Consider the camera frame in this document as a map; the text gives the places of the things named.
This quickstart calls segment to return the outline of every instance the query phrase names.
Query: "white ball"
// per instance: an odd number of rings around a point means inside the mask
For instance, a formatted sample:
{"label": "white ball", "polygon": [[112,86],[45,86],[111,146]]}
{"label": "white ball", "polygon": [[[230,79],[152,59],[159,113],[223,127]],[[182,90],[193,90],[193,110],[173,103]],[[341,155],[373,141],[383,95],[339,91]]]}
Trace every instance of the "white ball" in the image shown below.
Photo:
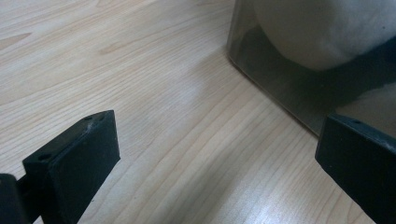
{"label": "white ball", "polygon": [[314,70],[347,63],[396,36],[396,0],[255,0],[286,58]]}

